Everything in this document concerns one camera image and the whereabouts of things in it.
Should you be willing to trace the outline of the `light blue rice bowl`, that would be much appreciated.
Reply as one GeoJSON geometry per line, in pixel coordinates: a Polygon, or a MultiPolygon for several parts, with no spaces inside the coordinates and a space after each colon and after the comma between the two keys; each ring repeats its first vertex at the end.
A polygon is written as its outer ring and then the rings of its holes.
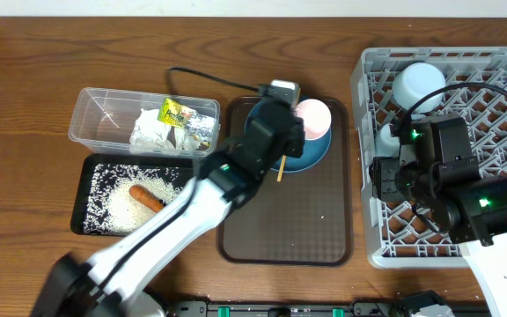
{"type": "Polygon", "coordinates": [[[445,76],[429,63],[413,63],[395,76],[392,86],[395,101],[409,110],[426,95],[446,87],[445,76]]]}

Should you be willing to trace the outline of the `light blue cup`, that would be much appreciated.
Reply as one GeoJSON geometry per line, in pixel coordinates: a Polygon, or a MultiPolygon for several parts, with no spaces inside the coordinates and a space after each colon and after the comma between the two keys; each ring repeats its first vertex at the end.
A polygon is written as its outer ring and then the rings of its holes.
{"type": "Polygon", "coordinates": [[[394,136],[392,132],[393,125],[388,123],[384,125],[375,136],[375,156],[393,157],[400,156],[400,138],[394,136]]]}

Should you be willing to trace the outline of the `brown serving tray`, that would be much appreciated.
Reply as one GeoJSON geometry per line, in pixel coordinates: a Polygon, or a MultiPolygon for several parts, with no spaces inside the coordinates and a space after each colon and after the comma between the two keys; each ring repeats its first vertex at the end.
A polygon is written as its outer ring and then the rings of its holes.
{"type": "Polygon", "coordinates": [[[331,144],[314,166],[283,177],[268,172],[258,193],[217,228],[229,262],[337,267],[353,253],[349,118],[337,99],[331,144]]]}

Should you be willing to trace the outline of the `pink cup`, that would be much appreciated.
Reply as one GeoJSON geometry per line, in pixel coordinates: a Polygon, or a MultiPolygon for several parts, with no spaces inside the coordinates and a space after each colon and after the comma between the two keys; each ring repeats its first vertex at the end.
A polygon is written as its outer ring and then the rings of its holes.
{"type": "Polygon", "coordinates": [[[299,102],[295,115],[303,120],[305,139],[308,141],[322,138],[332,123],[331,112],[321,100],[308,99],[299,102]]]}

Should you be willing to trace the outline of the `white rice pile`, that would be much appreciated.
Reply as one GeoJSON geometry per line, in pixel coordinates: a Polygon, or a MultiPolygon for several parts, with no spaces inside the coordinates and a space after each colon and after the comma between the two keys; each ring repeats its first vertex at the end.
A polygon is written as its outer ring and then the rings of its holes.
{"type": "Polygon", "coordinates": [[[179,167],[97,164],[90,178],[82,233],[124,236],[133,232],[155,213],[130,196],[132,186],[146,188],[167,205],[191,175],[191,170],[179,167]]]}

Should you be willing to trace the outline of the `orange carrot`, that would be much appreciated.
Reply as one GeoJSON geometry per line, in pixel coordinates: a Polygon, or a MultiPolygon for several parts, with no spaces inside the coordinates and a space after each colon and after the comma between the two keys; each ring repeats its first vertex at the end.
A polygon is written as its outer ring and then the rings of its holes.
{"type": "Polygon", "coordinates": [[[132,186],[129,189],[129,194],[140,204],[155,213],[159,213],[165,207],[164,204],[159,199],[157,199],[156,196],[154,196],[149,190],[142,186],[132,186]]]}

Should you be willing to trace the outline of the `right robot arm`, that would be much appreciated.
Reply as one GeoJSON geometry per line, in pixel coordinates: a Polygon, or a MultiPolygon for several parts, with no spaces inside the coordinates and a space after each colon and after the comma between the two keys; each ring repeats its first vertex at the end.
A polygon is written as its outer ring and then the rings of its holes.
{"type": "Polygon", "coordinates": [[[494,316],[507,316],[507,178],[481,177],[474,157],[377,157],[370,167],[380,201],[430,210],[429,228],[449,236],[494,316]]]}

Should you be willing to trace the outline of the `dark blue plate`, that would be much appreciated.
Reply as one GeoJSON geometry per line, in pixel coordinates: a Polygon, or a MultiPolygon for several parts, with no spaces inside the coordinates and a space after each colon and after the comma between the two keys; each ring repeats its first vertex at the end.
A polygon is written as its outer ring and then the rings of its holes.
{"type": "MultiPolygon", "coordinates": [[[[300,102],[309,98],[302,96],[300,102]]],[[[332,128],[320,139],[308,141],[305,139],[303,155],[300,158],[287,157],[285,173],[302,172],[316,165],[326,155],[331,144],[332,128]]]]}

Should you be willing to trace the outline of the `grey dishwasher rack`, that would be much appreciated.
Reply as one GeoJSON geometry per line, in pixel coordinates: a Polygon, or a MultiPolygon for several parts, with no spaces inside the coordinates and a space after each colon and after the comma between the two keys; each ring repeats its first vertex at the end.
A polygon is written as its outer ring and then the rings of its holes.
{"type": "MultiPolygon", "coordinates": [[[[404,110],[393,97],[393,81],[413,63],[437,67],[448,85],[485,82],[507,91],[507,47],[367,48],[350,78],[369,263],[378,269],[464,268],[467,264],[459,248],[448,236],[424,226],[410,203],[383,203],[372,194],[369,168],[375,157],[375,135],[402,117],[404,110]]],[[[467,121],[481,176],[507,177],[506,97],[485,89],[462,88],[446,93],[435,111],[456,113],[467,121]]]]}

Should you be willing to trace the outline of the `right wooden chopstick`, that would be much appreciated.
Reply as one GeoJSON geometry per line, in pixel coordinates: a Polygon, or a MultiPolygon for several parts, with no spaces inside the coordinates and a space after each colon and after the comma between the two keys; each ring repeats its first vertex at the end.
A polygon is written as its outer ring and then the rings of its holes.
{"type": "Polygon", "coordinates": [[[286,156],[282,156],[281,158],[281,162],[280,162],[280,166],[279,166],[279,170],[278,170],[278,175],[277,175],[277,182],[281,182],[282,181],[282,178],[283,178],[283,172],[284,172],[284,168],[285,168],[285,165],[286,165],[286,159],[287,157],[286,156]]]}

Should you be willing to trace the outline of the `clear plastic bin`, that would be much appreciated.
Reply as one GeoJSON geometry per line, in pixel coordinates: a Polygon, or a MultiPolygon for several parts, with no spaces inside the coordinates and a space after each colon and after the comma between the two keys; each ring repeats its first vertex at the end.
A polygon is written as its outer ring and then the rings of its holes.
{"type": "Polygon", "coordinates": [[[69,137],[72,141],[81,143],[96,153],[198,158],[216,149],[219,117],[220,105],[215,100],[160,93],[84,88],[77,98],[69,137]],[[165,98],[175,100],[200,114],[215,118],[212,145],[209,148],[185,151],[139,147],[129,143],[135,121],[140,116],[141,110],[160,110],[165,98]]]}

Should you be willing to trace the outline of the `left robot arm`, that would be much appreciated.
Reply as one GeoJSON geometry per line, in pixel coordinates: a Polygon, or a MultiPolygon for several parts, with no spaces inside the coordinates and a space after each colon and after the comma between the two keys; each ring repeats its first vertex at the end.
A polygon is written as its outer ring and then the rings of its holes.
{"type": "Polygon", "coordinates": [[[284,155],[303,150],[295,102],[263,98],[243,136],[205,157],[171,203],[111,247],[78,262],[63,256],[50,270],[33,316],[132,316],[161,305],[145,295],[151,280],[191,242],[220,225],[258,192],[284,155]]]}

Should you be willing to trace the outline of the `green yellow snack wrapper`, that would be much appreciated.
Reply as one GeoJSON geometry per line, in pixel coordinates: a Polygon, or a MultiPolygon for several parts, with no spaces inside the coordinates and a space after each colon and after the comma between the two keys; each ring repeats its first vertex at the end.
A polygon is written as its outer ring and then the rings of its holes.
{"type": "Polygon", "coordinates": [[[199,151],[212,145],[214,117],[165,98],[158,120],[173,127],[175,148],[178,150],[199,151]]]}

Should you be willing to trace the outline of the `white tissue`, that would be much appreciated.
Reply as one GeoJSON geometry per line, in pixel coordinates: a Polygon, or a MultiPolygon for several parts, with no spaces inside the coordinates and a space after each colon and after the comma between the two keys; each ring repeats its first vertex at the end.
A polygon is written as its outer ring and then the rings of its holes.
{"type": "Polygon", "coordinates": [[[185,151],[201,148],[201,143],[186,129],[160,121],[159,113],[159,109],[141,110],[129,138],[131,145],[185,151]]]}

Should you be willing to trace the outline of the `black plastic tray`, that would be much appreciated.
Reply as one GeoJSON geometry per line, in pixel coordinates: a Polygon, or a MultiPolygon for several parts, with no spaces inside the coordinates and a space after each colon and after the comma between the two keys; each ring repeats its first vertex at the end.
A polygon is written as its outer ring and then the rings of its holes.
{"type": "Polygon", "coordinates": [[[80,235],[125,236],[155,213],[133,198],[140,186],[167,205],[193,176],[190,158],[92,154],[84,161],[70,229],[80,235]]]}

